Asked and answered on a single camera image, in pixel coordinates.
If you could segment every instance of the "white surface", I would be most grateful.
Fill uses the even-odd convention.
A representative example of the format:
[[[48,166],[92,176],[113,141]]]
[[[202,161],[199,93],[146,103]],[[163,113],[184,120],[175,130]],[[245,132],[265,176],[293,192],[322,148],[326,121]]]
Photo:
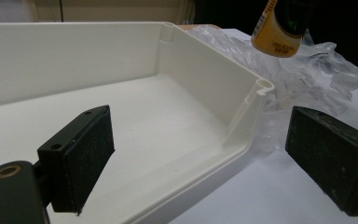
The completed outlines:
[[[136,222],[235,161],[273,86],[168,23],[0,24],[0,164],[110,105],[114,153],[81,218]]]
[[[249,37],[238,31],[228,34]],[[358,129],[358,90],[347,107],[338,118]],[[285,151],[276,151],[250,162],[170,223],[357,224],[358,217],[339,211]]]

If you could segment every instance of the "dark object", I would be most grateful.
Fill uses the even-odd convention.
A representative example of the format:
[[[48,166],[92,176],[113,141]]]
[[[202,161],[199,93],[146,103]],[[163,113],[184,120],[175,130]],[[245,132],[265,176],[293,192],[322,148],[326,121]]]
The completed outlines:
[[[109,106],[80,114],[37,150],[35,165],[0,166],[0,223],[48,223],[50,202],[80,214],[114,151]]]
[[[286,151],[341,211],[358,217],[358,130],[295,106]]]

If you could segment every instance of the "white plastic tray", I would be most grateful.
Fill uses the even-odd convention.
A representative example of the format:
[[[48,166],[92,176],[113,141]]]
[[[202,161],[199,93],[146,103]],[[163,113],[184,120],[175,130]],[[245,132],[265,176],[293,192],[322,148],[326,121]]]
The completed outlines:
[[[0,164],[110,105],[116,152],[81,218],[132,223],[238,158],[273,85],[164,22],[0,24]]]

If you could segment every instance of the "clear plastic bag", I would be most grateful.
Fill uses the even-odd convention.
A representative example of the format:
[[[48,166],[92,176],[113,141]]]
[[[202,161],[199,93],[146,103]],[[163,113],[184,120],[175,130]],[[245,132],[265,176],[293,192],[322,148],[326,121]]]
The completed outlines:
[[[209,25],[188,32],[275,85],[255,138],[262,149],[284,149],[294,105],[336,116],[345,111],[342,101],[350,101],[351,91],[358,89],[358,67],[335,52],[335,43],[314,45],[309,33],[295,56],[276,58],[255,49],[249,40],[225,35]]]

